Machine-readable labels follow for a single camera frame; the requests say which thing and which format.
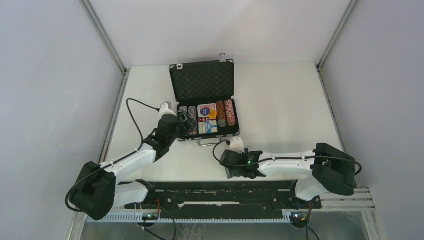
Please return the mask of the purple blind button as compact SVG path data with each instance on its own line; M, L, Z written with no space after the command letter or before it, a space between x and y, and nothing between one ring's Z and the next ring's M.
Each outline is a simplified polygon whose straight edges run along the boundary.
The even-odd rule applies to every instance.
M207 118L211 113L211 109L209 107L202 107L199 111L201 118Z

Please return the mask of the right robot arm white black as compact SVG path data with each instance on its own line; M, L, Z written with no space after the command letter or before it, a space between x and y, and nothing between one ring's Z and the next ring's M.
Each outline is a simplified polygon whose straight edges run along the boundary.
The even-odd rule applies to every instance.
M289 194L289 203L295 208L325 193L352 196L355 177L363 169L354 157L327 143L317 143L315 149L298 153L237 150L231 142L226 144L229 148L215 160L225 167L228 179L299 175Z

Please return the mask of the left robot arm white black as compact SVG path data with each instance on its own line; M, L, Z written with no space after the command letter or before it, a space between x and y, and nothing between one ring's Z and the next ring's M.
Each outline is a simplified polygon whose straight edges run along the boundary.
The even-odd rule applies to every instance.
M123 180L137 170L153 164L165 156L179 137L183 121L174 113L163 114L157 128L139 148L124 157L102 164L86 163L68 193L65 205L74 212L83 212L98 221L112 209L138 203L149 209L157 196L141 180L123 184Z

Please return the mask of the red playing card deck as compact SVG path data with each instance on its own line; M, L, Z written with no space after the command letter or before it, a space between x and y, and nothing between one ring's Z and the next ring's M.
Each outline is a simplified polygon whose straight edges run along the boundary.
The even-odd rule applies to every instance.
M217 105L216 105L215 103L200 104L200 105L197 107L197 113L198 113L198 117L199 117L199 118L201 118L201 116L200 116L200 109L201 109L201 108L204 108L204 107L210 108L210 110L215 110L215 111L217 111Z

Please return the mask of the black aluminium poker case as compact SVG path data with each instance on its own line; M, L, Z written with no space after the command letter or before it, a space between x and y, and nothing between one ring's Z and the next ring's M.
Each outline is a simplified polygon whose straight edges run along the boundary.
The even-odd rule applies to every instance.
M212 138L238 136L240 126L234 101L234 66L233 59L227 59L221 53L219 60L180 63L169 66L170 78L177 102L177 114L181 106L195 106L197 118L197 134L186 135L183 130L178 137L180 142L200 141ZM198 106L203 104L216 104L217 101L232 100L236 125L220 127L218 132L212 134L199 134Z

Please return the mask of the orange blind button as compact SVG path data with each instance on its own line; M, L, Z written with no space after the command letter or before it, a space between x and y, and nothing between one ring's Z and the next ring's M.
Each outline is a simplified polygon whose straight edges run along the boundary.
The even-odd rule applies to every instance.
M214 109L211 109L210 112L209 112L209 114L208 114L208 117L210 119L216 119L217 118L217 115L218 115L217 111L214 110Z

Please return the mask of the blue playing card box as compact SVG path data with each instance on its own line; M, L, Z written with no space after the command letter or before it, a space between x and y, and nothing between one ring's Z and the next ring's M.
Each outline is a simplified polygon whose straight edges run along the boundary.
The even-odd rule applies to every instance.
M218 124L216 120L206 120L198 123L199 134L215 134L218 132Z

